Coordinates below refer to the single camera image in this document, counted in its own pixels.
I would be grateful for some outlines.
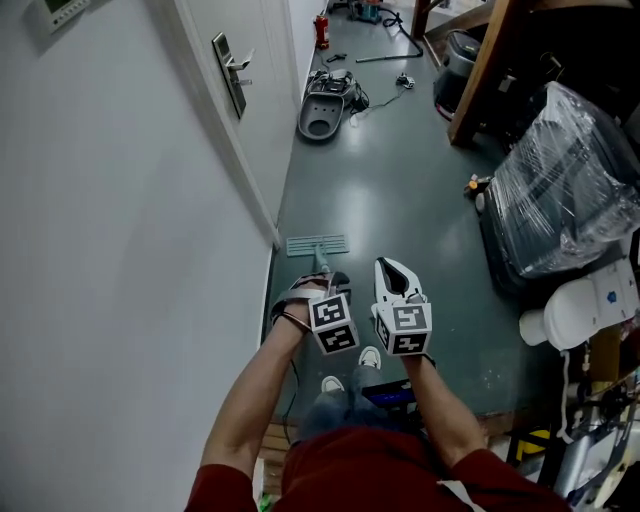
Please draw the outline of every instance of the white device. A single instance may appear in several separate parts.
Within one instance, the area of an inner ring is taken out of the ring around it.
[[[413,89],[416,85],[416,81],[410,76],[407,76],[406,73],[402,73],[398,78],[396,78],[396,85],[401,85],[405,89]]]
[[[55,32],[84,11],[91,0],[36,0],[50,33]]]
[[[625,258],[563,284],[544,309],[523,313],[520,335],[527,345],[549,340],[558,350],[569,350],[600,329],[633,318],[637,309],[636,279]]]
[[[418,276],[390,258],[378,258],[374,272],[376,303],[371,313],[387,354],[426,354],[433,329],[431,304]]]

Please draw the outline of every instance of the plastic wrap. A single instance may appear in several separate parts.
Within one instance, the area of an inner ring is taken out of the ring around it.
[[[542,110],[491,193],[508,261],[538,278],[583,267],[640,227],[640,164],[614,121],[572,90],[551,82],[531,102]]]

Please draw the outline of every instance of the door handle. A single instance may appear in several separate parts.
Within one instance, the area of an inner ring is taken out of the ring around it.
[[[225,36],[222,32],[220,32],[211,41],[211,44],[213,45],[213,51],[216,55],[216,58],[218,59],[220,71],[222,71],[222,76],[224,77],[224,80],[227,84],[227,89],[229,90],[229,95],[231,96],[231,99],[233,101],[233,106],[236,109],[238,118],[242,118],[242,114],[247,107],[247,100],[244,97],[242,86],[251,85],[253,82],[248,79],[241,80],[238,77],[238,71],[246,69],[247,66],[251,64],[251,59],[253,59],[253,54],[256,50],[255,48],[253,48],[242,62],[236,62],[233,58],[233,55],[231,55],[227,36]]]
[[[235,62],[233,60],[233,57],[230,56],[231,60],[226,64],[227,69],[229,71],[242,71],[243,69],[247,69],[247,66],[251,64],[251,59],[253,59],[254,53],[256,53],[256,49],[251,48],[251,50],[249,50],[249,53],[247,53],[247,56],[244,58],[244,60],[240,64]]]

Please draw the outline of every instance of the wrist strap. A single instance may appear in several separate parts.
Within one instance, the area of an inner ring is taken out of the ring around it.
[[[298,329],[300,329],[304,334],[311,332],[311,327],[309,327],[307,324],[305,324],[302,320],[300,320],[299,318],[296,318],[295,316],[293,316],[291,313],[287,313],[286,311],[283,311],[282,313],[280,313],[277,317],[276,320],[278,318],[280,318],[281,316],[285,317],[287,320],[289,320],[289,322],[291,322],[292,324],[294,324]]]
[[[426,358],[433,365],[434,368],[436,369],[438,368],[436,366],[436,360],[433,357],[431,357],[429,354],[422,354],[422,357]]]

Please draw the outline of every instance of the white sneaker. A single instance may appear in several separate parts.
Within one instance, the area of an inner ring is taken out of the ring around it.
[[[382,366],[380,351],[376,347],[365,347],[362,354],[360,354],[358,364],[363,366],[373,366],[379,370]]]
[[[339,389],[341,391],[344,391],[344,386],[342,385],[342,382],[340,382],[338,380],[338,377],[334,377],[333,375],[329,375],[327,377],[325,377],[324,379],[322,379],[322,392],[323,393],[327,393],[329,391],[335,391],[336,389]]]

